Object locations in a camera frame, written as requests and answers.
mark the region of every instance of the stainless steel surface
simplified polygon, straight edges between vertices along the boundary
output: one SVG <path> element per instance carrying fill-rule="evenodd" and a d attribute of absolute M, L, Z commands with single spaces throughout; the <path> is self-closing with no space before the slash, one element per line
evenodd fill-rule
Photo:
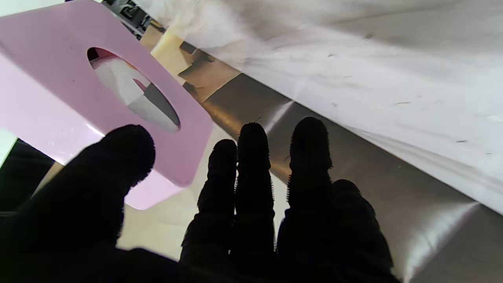
<path fill-rule="evenodd" d="M 246 75 L 203 106 L 234 138 L 243 124 L 262 124 L 271 171 L 284 182 L 295 125 L 306 116 L 321 119 L 329 132 L 331 177 L 352 180 L 373 205 L 404 282 L 501 282 L 502 216 Z"/>

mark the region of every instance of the beige surface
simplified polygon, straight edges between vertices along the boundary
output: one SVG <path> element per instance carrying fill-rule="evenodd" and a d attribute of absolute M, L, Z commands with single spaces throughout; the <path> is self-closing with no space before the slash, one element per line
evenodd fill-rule
<path fill-rule="evenodd" d="M 182 42 L 183 39 L 177 37 L 168 29 L 150 52 L 181 85 L 184 84 L 185 80 L 178 77 L 178 74 L 189 67 L 180 51 Z"/>

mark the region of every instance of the finger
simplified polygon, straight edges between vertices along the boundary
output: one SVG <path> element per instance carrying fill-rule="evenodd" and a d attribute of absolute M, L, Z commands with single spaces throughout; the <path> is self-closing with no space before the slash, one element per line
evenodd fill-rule
<path fill-rule="evenodd" d="M 332 162 L 328 149 L 328 133 L 323 123 L 307 117 L 292 134 L 287 198 L 290 208 L 278 232 L 280 255 L 289 258 L 317 258 L 327 248 L 333 208 L 328 169 Z"/>
<path fill-rule="evenodd" d="M 389 274 L 393 261 L 371 204 L 351 181 L 338 180 L 332 190 L 339 231 L 334 250 L 344 259 L 342 264 L 353 270 L 378 268 Z"/>
<path fill-rule="evenodd" d="M 287 193 L 290 207 L 317 209 L 332 204 L 328 175 L 331 167 L 325 125 L 313 117 L 302 119 L 293 131 L 290 144 L 292 174 Z"/>
<path fill-rule="evenodd" d="M 243 126 L 238 141 L 235 193 L 235 258 L 269 257 L 274 252 L 274 200 L 269 169 L 269 146 L 257 123 Z"/>
<path fill-rule="evenodd" d="M 155 159 L 153 140 L 128 125 L 85 148 L 9 219 L 11 235 L 29 251 L 115 245 L 124 196 Z"/>
<path fill-rule="evenodd" d="M 199 194 L 199 213 L 189 224 L 180 261 L 207 267 L 224 258 L 230 248 L 234 217 L 236 144 L 219 141 L 208 162 L 208 180 Z"/>

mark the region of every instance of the black glove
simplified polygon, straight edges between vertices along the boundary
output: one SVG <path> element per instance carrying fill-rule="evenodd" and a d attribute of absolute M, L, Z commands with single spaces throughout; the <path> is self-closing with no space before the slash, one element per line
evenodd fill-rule
<path fill-rule="evenodd" d="M 290 159 L 290 208 L 276 248 L 266 133 L 256 123 L 241 129 L 235 191 L 235 144 L 217 143 L 181 262 L 240 280 L 396 282 L 374 210 L 352 182 L 330 180 L 328 134 L 320 120 L 299 122 Z"/>

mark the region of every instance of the dark spot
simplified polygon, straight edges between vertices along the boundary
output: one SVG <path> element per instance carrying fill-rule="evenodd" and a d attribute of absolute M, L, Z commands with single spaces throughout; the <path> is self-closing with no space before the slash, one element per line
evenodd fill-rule
<path fill-rule="evenodd" d="M 363 40 L 369 40 L 371 39 L 372 37 L 374 37 L 374 34 L 369 32 L 367 33 L 364 37 L 363 37 Z"/>

